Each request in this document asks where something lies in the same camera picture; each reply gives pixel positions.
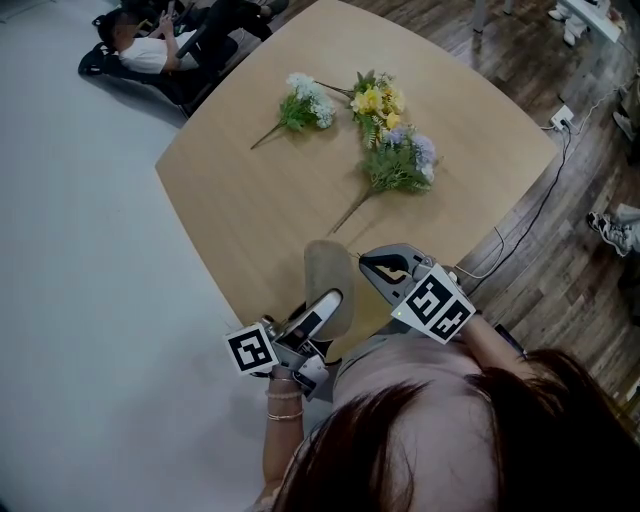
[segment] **black cable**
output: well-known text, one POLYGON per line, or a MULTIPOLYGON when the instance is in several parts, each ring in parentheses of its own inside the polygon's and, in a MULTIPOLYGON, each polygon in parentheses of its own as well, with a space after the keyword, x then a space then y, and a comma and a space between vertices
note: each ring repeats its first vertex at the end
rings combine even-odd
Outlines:
POLYGON ((527 228, 527 230, 520 237, 520 240, 518 240, 518 242, 513 247, 513 249, 511 249, 511 252, 504 257, 504 259, 498 264, 498 266, 496 268, 493 269, 493 272, 491 272, 490 274, 488 274, 487 276, 485 276, 483 279, 480 280, 480 282, 476 285, 476 287, 467 294, 469 297, 480 287, 480 285, 482 283, 484 283, 485 279, 487 279, 487 278, 491 277, 493 274, 495 274, 498 271, 498 269, 502 266, 502 264, 505 261, 507 261, 513 255, 514 252, 516 252, 516 250, 518 249, 518 246, 520 245, 520 242, 522 242, 522 240, 524 240, 524 237, 529 234, 529 231, 531 231, 531 228, 533 227, 535 222, 538 220, 538 217, 540 217, 540 214, 542 213, 542 209, 544 208, 544 205, 547 203, 547 200, 549 199, 549 196, 551 195, 551 192, 553 192, 553 189, 558 184, 558 180, 560 179, 560 172, 562 171, 562 168, 564 167, 564 164, 567 161, 567 150, 569 149, 569 145, 571 144, 571 135, 572 135, 571 127, 568 126, 568 124, 565 123, 564 121, 563 121, 563 124, 567 127, 567 130, 569 131, 569 142, 567 142, 564 145, 564 148, 562 149, 562 163, 560 164, 560 167, 558 168, 558 172, 556 173, 556 177, 553 180, 553 183, 551 184, 551 187, 549 187, 549 190, 547 191, 547 194, 544 196, 544 199, 542 200, 542 203, 540 203, 540 208, 538 208, 538 212, 536 213, 535 217, 533 217, 533 220, 531 221, 531 224, 529 224, 529 227, 527 228))

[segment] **white shirt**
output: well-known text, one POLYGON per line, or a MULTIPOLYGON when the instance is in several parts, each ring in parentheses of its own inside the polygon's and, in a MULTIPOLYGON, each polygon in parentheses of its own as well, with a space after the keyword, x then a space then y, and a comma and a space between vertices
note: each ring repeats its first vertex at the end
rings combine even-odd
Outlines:
MULTIPOLYGON (((195 33, 183 32, 176 37, 178 48, 181 48, 189 38, 195 33)), ((133 44, 120 52, 120 62, 131 71, 138 73, 159 74, 167 63, 167 43, 164 39, 154 39, 151 37, 137 37, 133 40, 133 44)), ((198 67, 198 63, 187 53, 180 59, 180 69, 194 69, 198 67)))

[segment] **white cable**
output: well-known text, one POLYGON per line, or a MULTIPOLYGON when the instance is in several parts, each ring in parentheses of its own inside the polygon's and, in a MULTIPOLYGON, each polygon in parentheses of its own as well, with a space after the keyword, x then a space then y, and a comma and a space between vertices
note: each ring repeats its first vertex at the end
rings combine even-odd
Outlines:
POLYGON ((473 277, 474 279, 484 279, 485 277, 490 275, 491 272, 493 272, 494 269, 498 266, 498 263, 500 262, 500 258, 502 258, 502 253, 504 252, 504 245, 505 245, 504 238, 502 238, 502 235, 500 234, 500 231, 498 231, 498 228, 494 227, 493 229, 495 229, 496 233, 498 233, 498 236, 500 237, 500 242, 502 243, 502 247, 500 247, 500 254, 498 254, 498 257, 496 258, 496 262, 493 264, 489 272, 482 274, 481 276, 476 276, 476 275, 473 275, 471 272, 467 272, 465 269, 460 268, 458 265, 456 265, 454 268, 456 268, 463 274, 467 274, 469 277, 473 277))
POLYGON ((576 128, 578 130, 577 133, 574 133, 573 135, 580 135, 582 133, 582 129, 584 128, 585 123, 589 120, 589 118, 591 117, 591 114, 593 113, 593 111, 598 108, 600 106, 600 104, 606 100, 609 96, 611 96, 612 94, 616 94, 620 89, 626 89, 629 85, 631 85, 636 78, 638 78, 638 75, 640 74, 640 68, 636 69, 636 76, 634 76, 631 80, 629 80, 626 84, 622 84, 619 85, 618 87, 615 87, 614 89, 612 89, 611 91, 609 91, 607 94, 605 94, 602 98, 600 98, 596 104, 591 107, 591 109, 589 110, 589 113, 587 114, 587 117, 585 117, 582 120, 582 124, 580 125, 580 128, 576 128, 576 125, 574 125, 571 121, 569 121, 569 124, 571 125, 572 128, 576 128))

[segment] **black chair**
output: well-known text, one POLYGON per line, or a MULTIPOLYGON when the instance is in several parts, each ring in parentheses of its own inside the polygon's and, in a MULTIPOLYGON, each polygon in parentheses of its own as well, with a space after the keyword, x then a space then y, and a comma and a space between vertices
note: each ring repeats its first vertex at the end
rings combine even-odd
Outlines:
POLYGON ((190 117, 206 97, 223 80, 227 61, 238 50, 238 43, 225 37, 215 55, 203 55, 197 48, 198 34, 194 34, 181 48, 178 58, 191 52, 199 68, 176 73, 138 73, 125 68, 117 55, 104 43, 98 43, 78 66, 78 73, 86 76, 108 75, 150 85, 162 92, 186 117, 190 117))

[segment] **bracelet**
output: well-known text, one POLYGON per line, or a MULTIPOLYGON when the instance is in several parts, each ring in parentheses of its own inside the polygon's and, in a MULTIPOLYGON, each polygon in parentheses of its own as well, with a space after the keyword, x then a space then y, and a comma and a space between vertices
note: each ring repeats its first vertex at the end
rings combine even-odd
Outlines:
POLYGON ((267 413, 267 418, 273 421, 287 421, 287 420, 295 420, 302 416, 304 411, 297 412, 296 414, 291 414, 289 416, 276 416, 275 414, 267 413))
POLYGON ((273 398, 274 400, 289 400, 291 398, 298 398, 302 396, 302 391, 294 391, 293 393, 269 393, 269 391, 264 392, 268 398, 273 398))

